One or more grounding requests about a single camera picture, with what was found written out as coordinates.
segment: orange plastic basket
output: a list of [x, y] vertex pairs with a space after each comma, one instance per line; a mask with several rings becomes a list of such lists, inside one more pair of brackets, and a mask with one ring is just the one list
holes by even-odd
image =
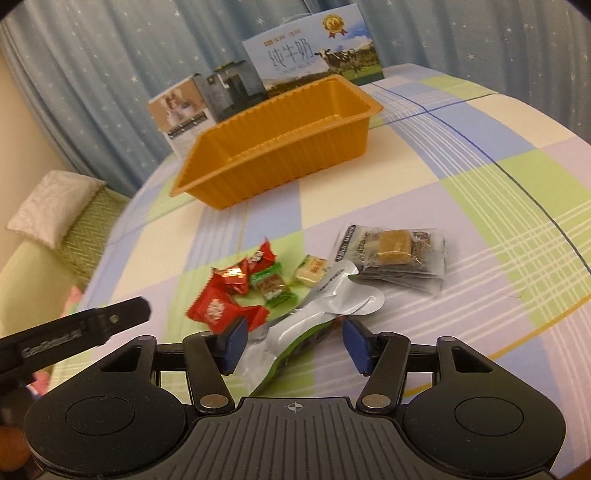
[[266, 100], [204, 132], [171, 196], [187, 192], [221, 210], [363, 155], [371, 96], [331, 75]]

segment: cow image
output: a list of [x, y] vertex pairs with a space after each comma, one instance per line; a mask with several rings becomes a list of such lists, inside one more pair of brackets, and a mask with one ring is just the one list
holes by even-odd
[[318, 55], [324, 60], [331, 72], [342, 73], [352, 69], [355, 72], [355, 78], [357, 78], [357, 72], [361, 72], [357, 52], [352, 48], [343, 51], [330, 51], [327, 48], [317, 51], [314, 55]]

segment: red candy wrapper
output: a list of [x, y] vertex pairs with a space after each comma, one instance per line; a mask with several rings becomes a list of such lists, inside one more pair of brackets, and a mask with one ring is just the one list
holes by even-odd
[[187, 317], [207, 323], [214, 333], [223, 332], [239, 316], [246, 317], [250, 332], [265, 323], [268, 315], [269, 311], [260, 305], [241, 307], [236, 303], [228, 293], [223, 277], [216, 273], [187, 311]]
[[236, 265], [218, 270], [213, 269], [214, 274], [220, 275], [226, 284], [226, 291], [232, 295], [248, 293], [248, 260], [240, 260]]
[[269, 240], [265, 240], [265, 243], [261, 245], [259, 250], [252, 254], [252, 257], [248, 259], [248, 274], [266, 270], [275, 263], [275, 254], [271, 251], [271, 244]]

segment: beige wall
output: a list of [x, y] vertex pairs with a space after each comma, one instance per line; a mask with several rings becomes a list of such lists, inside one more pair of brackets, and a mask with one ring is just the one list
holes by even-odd
[[0, 53], [0, 270], [21, 241], [5, 226], [49, 170], [67, 167], [29, 112]]

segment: checkered tablecloth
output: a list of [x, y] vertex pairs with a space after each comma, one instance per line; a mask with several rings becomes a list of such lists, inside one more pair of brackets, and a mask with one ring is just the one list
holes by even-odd
[[[151, 320], [56, 366], [53, 384], [137, 335], [178, 342], [203, 329], [184, 316], [210, 275], [268, 237], [289, 276], [304, 254], [326, 256], [350, 223], [440, 228], [448, 274], [438, 297], [383, 284], [374, 332], [415, 343], [453, 335], [550, 397], [567, 422], [554, 471], [591, 457], [591, 147], [518, 100], [415, 65], [364, 89], [385, 109], [368, 152], [218, 212], [169, 198], [169, 158], [113, 229], [82, 309], [135, 296]], [[246, 303], [255, 298], [245, 299]], [[358, 375], [340, 334], [289, 364], [269, 395], [355, 398]], [[428, 379], [409, 376], [407, 395]], [[240, 395], [239, 379], [228, 384]], [[188, 401], [184, 377], [163, 385]]]

